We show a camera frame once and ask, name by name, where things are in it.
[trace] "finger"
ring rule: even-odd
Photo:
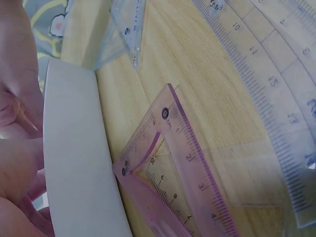
[[[34,139],[42,136],[21,111],[14,122],[0,128],[0,134],[3,139]]]
[[[26,117],[42,133],[44,97],[40,91],[37,78],[31,84],[24,85],[16,96],[25,108]]]
[[[42,137],[42,132],[38,131],[34,125],[32,125],[22,110],[19,111],[15,122],[27,132],[29,138],[35,139]]]
[[[33,181],[30,189],[28,190],[28,196],[32,201],[39,198],[43,193],[46,192],[46,181],[45,181],[45,171],[39,170],[35,180]]]
[[[42,208],[41,210],[39,210],[39,213],[40,213],[47,221],[51,221],[49,206],[48,206],[48,207],[44,207],[44,208]]]
[[[1,127],[0,134],[2,139],[30,139],[30,135],[15,122]]]
[[[54,230],[52,222],[46,218],[49,213],[47,208],[41,211],[46,215],[46,217],[44,217],[40,212],[36,211],[31,199],[27,195],[23,197],[18,207],[37,229],[46,235],[53,236]]]
[[[0,198],[0,236],[47,237],[10,201]]]
[[[0,140],[0,197],[18,204],[43,169],[43,144],[35,140]]]

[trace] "black dot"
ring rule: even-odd
[[[169,116],[169,109],[168,108],[163,108],[161,115],[162,115],[163,119],[167,119],[168,116]]]

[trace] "clear plastic ruler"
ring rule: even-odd
[[[104,34],[98,56],[95,60],[94,70],[125,54],[127,49],[119,36],[113,19],[110,19],[107,30]]]
[[[111,15],[134,68],[139,67],[145,0],[113,0]]]
[[[192,1],[252,97],[278,157],[298,227],[315,224],[315,22],[292,0]]]
[[[316,20],[316,1],[315,0],[296,0],[299,6]]]
[[[238,237],[216,170],[207,165],[210,153],[190,123],[187,107],[180,89],[176,93],[167,84],[113,171],[156,236]],[[168,155],[157,156],[163,147]]]
[[[139,67],[145,0],[112,0],[108,23],[94,70],[128,53]]]

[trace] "printed numbers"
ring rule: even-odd
[[[312,99],[307,103],[311,107],[312,116],[316,118],[316,99]]]
[[[205,185],[204,183],[200,183],[200,184],[198,185],[198,188],[199,188],[201,191],[206,190],[208,187],[209,187],[209,185]]]
[[[209,2],[209,6],[210,6],[210,7],[215,6],[215,0],[211,0],[211,1]]]
[[[255,55],[255,54],[258,52],[258,50],[257,50],[254,46],[251,47],[251,48],[249,49],[249,51],[252,52],[252,55]]]
[[[233,28],[235,31],[239,30],[240,25],[236,22],[235,24],[233,24]]]
[[[310,52],[310,49],[309,49],[309,48],[305,48],[305,49],[303,50],[303,54],[304,54],[304,55],[309,54],[309,52]]]
[[[188,162],[191,162],[194,158],[195,158],[195,157],[193,157],[191,154],[188,154],[188,155],[186,156],[186,159],[187,159]]]
[[[290,124],[298,123],[298,118],[295,115],[295,113],[291,113],[291,114],[287,115],[287,117],[288,117]]]
[[[272,87],[275,87],[278,84],[278,80],[275,77],[270,77],[269,82]]]

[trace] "fabric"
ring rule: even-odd
[[[37,46],[39,85],[42,92],[49,56],[61,56],[65,26],[73,3],[74,0],[23,0]]]

